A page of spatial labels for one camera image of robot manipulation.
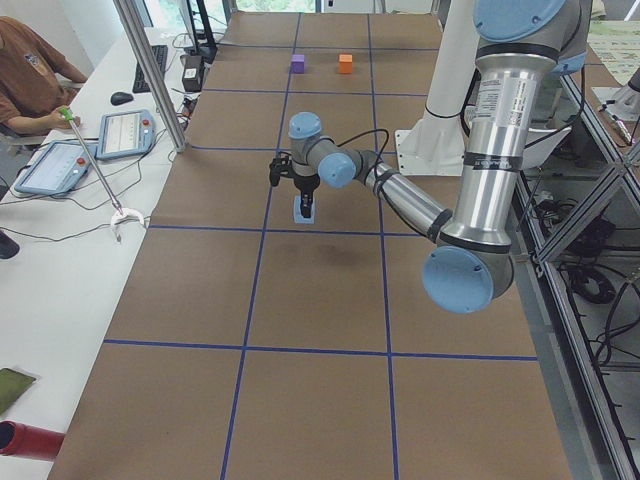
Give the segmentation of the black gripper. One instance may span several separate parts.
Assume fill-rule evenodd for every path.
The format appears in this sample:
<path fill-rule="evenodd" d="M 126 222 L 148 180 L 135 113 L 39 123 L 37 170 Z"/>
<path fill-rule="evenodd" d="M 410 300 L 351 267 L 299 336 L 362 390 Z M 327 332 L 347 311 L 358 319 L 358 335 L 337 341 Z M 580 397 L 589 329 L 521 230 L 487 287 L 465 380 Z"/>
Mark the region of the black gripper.
<path fill-rule="evenodd" d="M 311 176 L 294 176 L 294 185 L 300 191 L 300 214 L 302 217 L 313 217 L 313 193 L 320 186 L 317 174 Z"/>

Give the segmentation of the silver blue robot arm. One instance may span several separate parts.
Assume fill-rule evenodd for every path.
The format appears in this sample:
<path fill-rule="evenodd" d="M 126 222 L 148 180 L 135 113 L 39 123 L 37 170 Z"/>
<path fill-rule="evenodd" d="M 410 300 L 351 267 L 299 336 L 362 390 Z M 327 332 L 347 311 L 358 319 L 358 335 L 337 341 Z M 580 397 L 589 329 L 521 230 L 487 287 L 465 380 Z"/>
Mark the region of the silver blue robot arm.
<path fill-rule="evenodd" d="M 435 244 L 422 273 L 431 299 L 454 313 L 486 308 L 513 280 L 505 223 L 517 177 L 564 135 L 531 126 L 541 83 L 584 64 L 591 11 L 588 1 L 452 2 L 424 114 L 396 134 L 397 165 L 338 146 L 301 112 L 271 183 L 294 181 L 294 218 L 309 223 L 321 184 L 361 182 Z"/>

